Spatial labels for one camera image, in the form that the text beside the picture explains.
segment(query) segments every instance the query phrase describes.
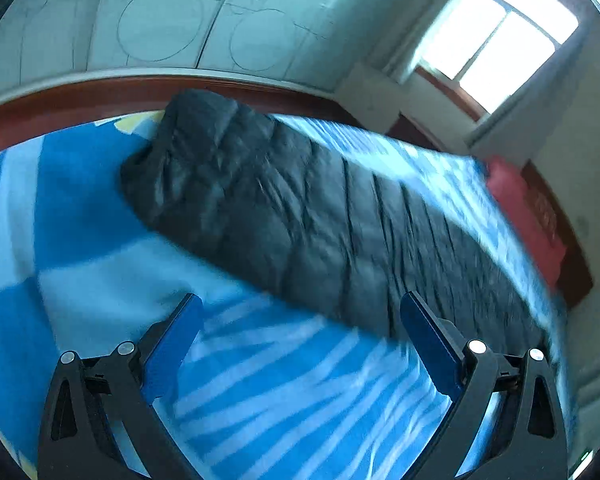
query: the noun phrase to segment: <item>blue gripper pad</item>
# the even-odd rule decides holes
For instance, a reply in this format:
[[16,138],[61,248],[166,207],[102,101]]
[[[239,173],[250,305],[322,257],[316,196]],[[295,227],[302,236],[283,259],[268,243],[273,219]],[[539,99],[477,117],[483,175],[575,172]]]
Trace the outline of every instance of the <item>blue gripper pad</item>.
[[424,300],[412,292],[402,297],[400,319],[436,389],[456,402],[462,393],[462,356]]
[[171,321],[144,364],[141,392],[149,404],[167,394],[173,386],[178,369],[204,323],[202,300],[191,294],[183,301],[186,304]]

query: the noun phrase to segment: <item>quilted sleeping bag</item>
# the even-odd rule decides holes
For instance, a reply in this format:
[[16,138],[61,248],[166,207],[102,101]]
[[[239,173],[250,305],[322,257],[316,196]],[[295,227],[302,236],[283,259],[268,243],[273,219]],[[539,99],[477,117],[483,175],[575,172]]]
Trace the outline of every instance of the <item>quilted sleeping bag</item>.
[[235,100],[174,97],[121,186],[149,228],[291,306],[404,339],[400,298],[416,290],[496,352],[544,347],[506,275],[438,209]]

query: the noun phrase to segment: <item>white wall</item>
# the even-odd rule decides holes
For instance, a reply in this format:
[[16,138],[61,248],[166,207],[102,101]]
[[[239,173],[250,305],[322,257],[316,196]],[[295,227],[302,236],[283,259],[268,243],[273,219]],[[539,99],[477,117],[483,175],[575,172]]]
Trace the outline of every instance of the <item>white wall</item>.
[[534,163],[571,219],[600,282],[600,20],[582,55],[589,69]]
[[373,132],[385,133],[403,113],[428,128],[452,152],[466,154],[475,122],[418,74],[404,85],[357,63],[335,93],[339,104]]
[[588,70],[534,163],[558,197],[584,248],[594,288],[570,311],[568,349],[581,403],[574,456],[600,446],[600,20],[583,50]]

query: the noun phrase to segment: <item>metal screw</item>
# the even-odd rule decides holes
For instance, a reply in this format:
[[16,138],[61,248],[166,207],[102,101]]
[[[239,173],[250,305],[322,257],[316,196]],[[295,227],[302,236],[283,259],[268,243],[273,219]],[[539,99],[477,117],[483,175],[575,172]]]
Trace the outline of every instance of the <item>metal screw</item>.
[[542,359],[544,359],[544,354],[542,353],[542,350],[532,348],[529,350],[529,357],[535,359],[536,361],[542,361]]
[[74,354],[73,352],[71,352],[71,351],[69,351],[69,352],[65,352],[64,354],[62,354],[62,355],[60,356],[60,362],[61,362],[62,364],[65,364],[65,365],[67,365],[67,364],[69,364],[71,361],[73,361],[73,360],[74,360],[74,358],[75,358],[75,354]]
[[124,343],[120,343],[118,346],[118,353],[120,355],[129,355],[136,349],[134,344],[131,341],[126,341]]
[[479,339],[473,339],[469,341],[469,350],[474,354],[484,354],[487,351],[487,345]]

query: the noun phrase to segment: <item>blue bedsheet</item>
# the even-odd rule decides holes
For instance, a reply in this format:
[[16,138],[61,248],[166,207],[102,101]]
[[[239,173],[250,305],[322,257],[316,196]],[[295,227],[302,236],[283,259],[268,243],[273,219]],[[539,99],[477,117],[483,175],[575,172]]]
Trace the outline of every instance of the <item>blue bedsheet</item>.
[[[0,153],[0,437],[7,448],[25,471],[35,470],[42,405],[60,353],[108,354],[193,291],[205,305],[204,329],[156,408],[205,479],[401,478],[448,398],[410,344],[291,309],[148,232],[116,180],[159,118],[97,121]],[[348,126],[279,118],[407,182],[480,242],[548,330],[570,422],[562,322],[480,167]],[[494,396],[464,468],[478,460],[497,403]]]

